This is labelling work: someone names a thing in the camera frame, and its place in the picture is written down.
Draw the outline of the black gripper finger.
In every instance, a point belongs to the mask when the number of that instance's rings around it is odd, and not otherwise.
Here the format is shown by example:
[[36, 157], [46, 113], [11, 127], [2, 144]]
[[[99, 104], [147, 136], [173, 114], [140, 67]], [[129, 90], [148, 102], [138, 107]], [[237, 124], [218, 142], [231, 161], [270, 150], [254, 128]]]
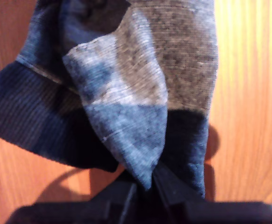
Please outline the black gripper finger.
[[186, 202], [202, 202], [202, 196], [180, 180], [171, 170], [155, 169], [153, 180], [166, 208]]
[[137, 185], [115, 181], [89, 201], [100, 215], [99, 224], [134, 224]]

